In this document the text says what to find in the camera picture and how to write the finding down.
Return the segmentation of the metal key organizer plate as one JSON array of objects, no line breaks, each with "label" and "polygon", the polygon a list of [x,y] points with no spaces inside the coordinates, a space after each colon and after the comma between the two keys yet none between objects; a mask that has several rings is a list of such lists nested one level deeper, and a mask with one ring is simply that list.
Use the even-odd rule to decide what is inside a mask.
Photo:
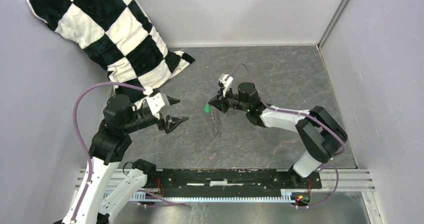
[{"label": "metal key organizer plate", "polygon": [[214,133],[215,133],[215,137],[216,138],[220,138],[220,131],[221,131],[221,128],[220,128],[220,123],[219,123],[219,119],[218,119],[218,116],[217,116],[217,113],[216,113],[216,110],[215,109],[211,109],[210,110],[211,111],[211,118],[212,118],[212,122],[213,122],[213,128],[214,128]]}]

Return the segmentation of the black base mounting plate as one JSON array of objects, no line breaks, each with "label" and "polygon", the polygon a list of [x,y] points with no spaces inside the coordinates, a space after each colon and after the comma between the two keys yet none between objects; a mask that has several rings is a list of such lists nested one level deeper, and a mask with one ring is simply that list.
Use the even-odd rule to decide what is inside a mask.
[{"label": "black base mounting plate", "polygon": [[322,188],[320,175],[278,169],[170,169],[148,175],[145,189],[165,197],[279,197],[281,190]]}]

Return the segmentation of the key with green tag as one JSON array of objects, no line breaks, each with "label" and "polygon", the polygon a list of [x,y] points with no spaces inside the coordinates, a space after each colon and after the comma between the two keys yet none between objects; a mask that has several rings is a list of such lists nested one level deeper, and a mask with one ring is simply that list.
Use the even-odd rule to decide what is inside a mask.
[{"label": "key with green tag", "polygon": [[206,112],[206,113],[210,113],[210,110],[211,108],[210,108],[210,105],[205,105],[205,107],[204,107],[204,111]]}]

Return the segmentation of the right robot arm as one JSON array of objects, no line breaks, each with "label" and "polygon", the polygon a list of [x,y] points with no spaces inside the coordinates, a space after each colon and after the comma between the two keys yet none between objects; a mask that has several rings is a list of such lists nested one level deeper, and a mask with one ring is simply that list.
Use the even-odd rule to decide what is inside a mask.
[{"label": "right robot arm", "polygon": [[311,110],[291,110],[265,103],[254,83],[243,82],[237,93],[223,83],[208,104],[222,113],[229,109],[244,111],[249,122],[264,128],[279,128],[297,133],[305,152],[292,165],[289,182],[301,188],[309,181],[309,175],[322,170],[323,164],[345,151],[348,135],[340,124],[321,107]]}]

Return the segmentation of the aluminium corner profile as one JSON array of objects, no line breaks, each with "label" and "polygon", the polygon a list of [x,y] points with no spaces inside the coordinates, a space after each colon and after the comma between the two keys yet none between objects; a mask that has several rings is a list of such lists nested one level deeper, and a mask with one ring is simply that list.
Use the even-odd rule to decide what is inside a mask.
[{"label": "aluminium corner profile", "polygon": [[327,43],[328,39],[330,38],[330,35],[332,34],[334,28],[338,24],[340,18],[342,17],[345,9],[347,8],[348,4],[351,0],[341,0],[338,7],[336,8],[336,11],[334,12],[330,22],[328,23],[322,37],[320,38],[317,46],[317,49],[321,52],[325,44]]}]

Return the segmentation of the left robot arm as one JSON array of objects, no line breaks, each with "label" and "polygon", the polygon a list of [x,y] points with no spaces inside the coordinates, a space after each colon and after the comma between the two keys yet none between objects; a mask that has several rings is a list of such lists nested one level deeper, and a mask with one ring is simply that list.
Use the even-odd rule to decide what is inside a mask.
[{"label": "left robot arm", "polygon": [[137,109],[126,95],[118,94],[108,99],[103,110],[104,119],[88,150],[84,184],[79,188],[77,199],[67,215],[59,223],[113,223],[138,190],[156,184],[156,165],[140,159],[115,190],[104,196],[111,177],[132,143],[130,133],[154,125],[170,133],[188,120],[188,117],[163,116],[160,112],[163,107],[179,103],[179,99],[155,90],[146,101],[147,107]]}]

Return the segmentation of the black and white checkered pillow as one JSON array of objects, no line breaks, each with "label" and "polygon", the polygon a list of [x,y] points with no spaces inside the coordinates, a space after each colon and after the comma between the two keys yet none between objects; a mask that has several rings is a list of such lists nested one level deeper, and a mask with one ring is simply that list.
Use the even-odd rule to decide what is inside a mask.
[{"label": "black and white checkered pillow", "polygon": [[117,94],[137,103],[140,88],[159,88],[195,59],[171,51],[138,0],[27,0],[53,32],[73,41],[106,70]]}]

